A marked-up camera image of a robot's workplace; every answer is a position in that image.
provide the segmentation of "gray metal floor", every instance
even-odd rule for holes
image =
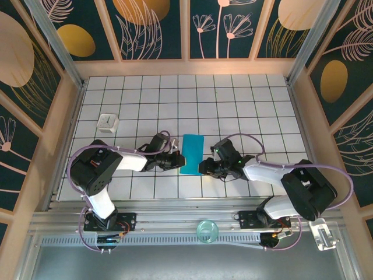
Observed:
[[[101,255],[84,247],[42,247],[32,279],[345,279],[337,251],[318,251],[310,232],[280,252],[215,244],[117,249]]]

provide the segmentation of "white tiled floor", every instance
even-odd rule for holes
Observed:
[[[96,130],[101,113],[119,115],[116,134]],[[265,74],[91,77],[69,156],[94,139],[138,148],[161,130],[178,137],[180,146],[184,134],[204,135],[204,158],[210,155],[210,146],[237,132],[255,135],[264,144],[268,161],[294,163],[307,158],[284,78]],[[240,153],[261,151],[247,137],[231,140]],[[280,186],[229,179],[224,183],[209,176],[179,174],[178,170],[118,170],[108,193],[112,200],[284,194]],[[58,200],[80,200],[66,174]]]

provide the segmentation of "flower illustration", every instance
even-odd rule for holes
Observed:
[[[229,58],[229,45],[232,39],[248,37],[253,34],[253,28],[249,28],[251,14],[247,16],[237,15],[232,21],[232,14],[224,16],[224,28],[227,33],[228,46],[227,58]]]
[[[216,58],[219,58],[219,30],[220,30],[220,19],[221,10],[223,7],[234,6],[234,5],[246,5],[255,3],[256,0],[217,0],[219,4],[219,15],[217,16],[217,30],[216,30]]]
[[[16,121],[13,120],[12,118],[9,118],[8,123],[7,123],[5,118],[3,116],[0,116],[0,152],[11,152],[15,154],[16,156],[31,162],[30,159],[20,155],[19,153],[16,153],[15,151],[11,149],[15,131],[16,131]],[[10,166],[1,161],[0,161],[0,166],[3,166],[9,170],[13,170],[14,172],[17,172],[19,174],[26,175],[25,171],[15,168],[13,166]]]
[[[203,54],[202,41],[200,38],[200,34],[203,32],[215,30],[216,25],[213,24],[213,19],[211,18],[211,15],[208,15],[208,16],[203,15],[201,17],[199,17],[199,15],[195,15],[193,16],[193,22],[198,32],[200,53],[202,54],[202,58],[205,58],[205,55]]]
[[[10,150],[15,130],[15,120],[9,118],[7,125],[5,118],[3,116],[0,116],[0,149],[3,152],[8,152]]]

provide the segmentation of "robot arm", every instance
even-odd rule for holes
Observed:
[[[146,172],[156,166],[163,170],[170,170],[185,164],[185,159],[177,150],[175,142],[169,151],[157,153],[166,145],[167,140],[167,136],[158,133],[149,144],[138,149],[149,155],[92,148],[84,150],[73,161],[71,179],[86,193],[97,226],[103,230],[110,230],[117,221],[118,211],[106,188],[116,170]],[[91,145],[106,146],[101,140],[95,140]]]
[[[265,224],[284,216],[301,215],[314,221],[337,197],[337,192],[322,173],[314,167],[285,169],[266,166],[254,156],[242,157],[229,139],[211,147],[214,158],[208,158],[199,165],[199,172],[214,178],[225,179],[232,175],[236,179],[263,181],[282,186],[287,195],[266,199],[258,207],[258,216]],[[302,160],[299,165],[311,164]]]

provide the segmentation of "yellow oval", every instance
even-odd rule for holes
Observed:
[[[33,43],[14,18],[0,12],[0,81],[8,86],[24,86],[34,72]]]
[[[281,0],[279,21],[290,30],[310,29],[326,0]]]
[[[115,8],[123,18],[136,25],[145,25],[144,4],[156,13],[158,20],[164,19],[170,11],[170,0],[113,0]]]
[[[57,30],[68,52],[77,57],[89,57],[96,50],[92,36],[75,24],[66,24]]]
[[[324,67],[321,75],[321,96],[326,102],[333,103],[344,92],[349,74],[346,66],[339,60],[332,60]]]

